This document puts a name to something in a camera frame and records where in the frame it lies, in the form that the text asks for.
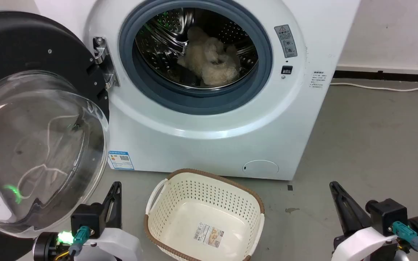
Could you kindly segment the blue energy label sticker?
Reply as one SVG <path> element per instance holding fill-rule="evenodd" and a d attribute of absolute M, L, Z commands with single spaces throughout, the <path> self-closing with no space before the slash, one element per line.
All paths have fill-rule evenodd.
<path fill-rule="evenodd" d="M 129 152 L 126 151 L 109 151 L 108 164 L 113 170 L 135 170 L 131 161 Z"/>

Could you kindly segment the perforated steel drum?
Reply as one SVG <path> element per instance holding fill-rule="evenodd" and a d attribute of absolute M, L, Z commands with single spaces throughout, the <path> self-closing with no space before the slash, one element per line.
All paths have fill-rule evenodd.
<path fill-rule="evenodd" d="M 206 86 L 192 71 L 179 65 L 184 55 L 192 26 L 202 28 L 210 37 L 222 41 L 224 48 L 234 45 L 239 58 L 239 78 L 220 87 Z M 258 63 L 258 53 L 250 36 L 237 23 L 207 9 L 176 8 L 157 14 L 148 20 L 135 37 L 144 61 L 157 74 L 190 90 L 209 91 L 228 87 L 249 75 Z"/>

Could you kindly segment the grey warning sticker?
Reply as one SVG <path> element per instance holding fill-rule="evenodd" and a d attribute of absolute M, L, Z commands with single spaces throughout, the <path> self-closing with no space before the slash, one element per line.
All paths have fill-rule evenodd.
<path fill-rule="evenodd" d="M 274 27 L 277 37 L 280 40 L 285 58 L 292 58 L 298 55 L 294 37 L 289 25 L 278 25 Z"/>

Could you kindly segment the washer door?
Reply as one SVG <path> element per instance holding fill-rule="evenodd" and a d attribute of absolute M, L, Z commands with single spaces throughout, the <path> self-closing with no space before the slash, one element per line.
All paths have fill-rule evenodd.
<path fill-rule="evenodd" d="M 47 17 L 0 11 L 0 233 L 70 220 L 107 162 L 109 105 L 95 56 Z"/>

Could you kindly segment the cream plastic laundry basket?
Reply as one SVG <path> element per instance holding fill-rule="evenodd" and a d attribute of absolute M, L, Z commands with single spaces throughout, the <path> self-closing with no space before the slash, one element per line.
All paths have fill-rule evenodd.
<path fill-rule="evenodd" d="M 193 239 L 200 222 L 225 232 L 219 248 Z M 144 230 L 176 261 L 251 261 L 264 222 L 264 204 L 254 191 L 219 175 L 180 169 L 151 193 Z"/>

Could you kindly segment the paper label in basket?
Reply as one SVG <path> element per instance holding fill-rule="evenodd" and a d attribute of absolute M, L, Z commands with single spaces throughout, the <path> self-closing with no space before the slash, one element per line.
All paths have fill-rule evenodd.
<path fill-rule="evenodd" d="M 223 230 L 200 222 L 197 225 L 193 239 L 199 243 L 219 248 L 224 235 L 225 232 Z"/>

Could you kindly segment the metal door hinge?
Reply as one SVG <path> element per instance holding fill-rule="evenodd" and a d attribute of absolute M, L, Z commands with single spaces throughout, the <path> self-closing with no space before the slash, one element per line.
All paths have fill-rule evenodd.
<path fill-rule="evenodd" d="M 120 81 L 115 69 L 115 64 L 109 50 L 109 45 L 105 37 L 93 38 L 93 49 L 95 63 L 99 66 L 106 82 L 106 90 L 112 87 L 118 88 Z"/>

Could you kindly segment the small printed text sticker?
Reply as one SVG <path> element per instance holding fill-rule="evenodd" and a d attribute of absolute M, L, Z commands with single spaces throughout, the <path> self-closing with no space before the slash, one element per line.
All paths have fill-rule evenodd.
<path fill-rule="evenodd" d="M 312 73 L 309 86 L 311 88 L 322 88 L 325 85 L 326 79 L 327 79 L 327 75 L 323 71 L 314 71 Z"/>

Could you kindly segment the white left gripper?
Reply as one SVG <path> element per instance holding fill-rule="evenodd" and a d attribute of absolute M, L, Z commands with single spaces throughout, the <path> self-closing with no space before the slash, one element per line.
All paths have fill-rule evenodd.
<path fill-rule="evenodd" d="M 122 183 L 113 182 L 102 204 L 101 231 L 98 239 L 89 239 L 80 252 L 80 261 L 144 261 L 136 236 L 121 230 Z"/>

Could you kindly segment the round white filter cover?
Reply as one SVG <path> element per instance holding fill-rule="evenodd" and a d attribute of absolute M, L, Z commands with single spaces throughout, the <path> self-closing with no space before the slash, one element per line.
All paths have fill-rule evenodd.
<path fill-rule="evenodd" d="M 260 179 L 274 179 L 279 172 L 279 166 L 268 160 L 252 160 L 246 162 L 242 167 L 247 177 Z"/>

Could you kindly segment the beige plush toy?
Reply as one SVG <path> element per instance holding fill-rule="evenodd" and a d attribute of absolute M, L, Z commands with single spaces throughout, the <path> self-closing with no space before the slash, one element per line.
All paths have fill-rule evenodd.
<path fill-rule="evenodd" d="M 192 71 L 206 86 L 220 87 L 239 78 L 239 58 L 234 45 L 224 48 L 222 41 L 210 37 L 202 28 L 187 31 L 188 44 L 177 63 Z"/>

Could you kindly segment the black baseboard strip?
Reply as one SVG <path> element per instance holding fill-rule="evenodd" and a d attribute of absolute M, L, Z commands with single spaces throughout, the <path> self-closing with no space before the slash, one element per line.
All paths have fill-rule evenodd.
<path fill-rule="evenodd" d="M 418 73 L 407 74 L 407 73 L 386 73 L 383 71 L 360 72 L 360 71 L 337 70 L 335 71 L 333 78 L 334 79 L 368 79 L 368 80 L 418 82 Z"/>

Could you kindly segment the white front-load washing machine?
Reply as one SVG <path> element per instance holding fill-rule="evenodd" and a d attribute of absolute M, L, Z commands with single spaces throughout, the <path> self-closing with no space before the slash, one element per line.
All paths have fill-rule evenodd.
<path fill-rule="evenodd" d="M 245 105 L 221 114 L 189 115 L 147 98 L 129 79 L 118 41 L 126 17 L 144 0 L 33 0 L 38 13 L 61 23 L 93 51 L 105 37 L 120 81 L 107 90 L 109 151 L 129 152 L 136 171 L 198 169 L 247 177 L 242 167 L 268 160 L 274 179 L 292 180 L 335 73 L 361 0 L 234 0 L 264 26 L 272 45 L 265 87 Z M 298 55 L 285 58 L 274 27 L 289 25 Z M 282 75 L 282 66 L 293 66 Z M 327 75 L 311 88 L 312 73 Z"/>

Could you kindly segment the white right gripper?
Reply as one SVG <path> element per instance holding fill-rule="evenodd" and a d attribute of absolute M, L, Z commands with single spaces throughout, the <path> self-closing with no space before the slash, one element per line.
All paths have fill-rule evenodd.
<path fill-rule="evenodd" d="M 367 212 L 337 181 L 330 182 L 329 188 L 343 231 L 343 236 L 335 238 L 332 261 L 372 261 L 377 254 L 384 261 L 400 261 L 393 228 L 387 229 L 389 236 L 383 236 L 370 227 Z"/>

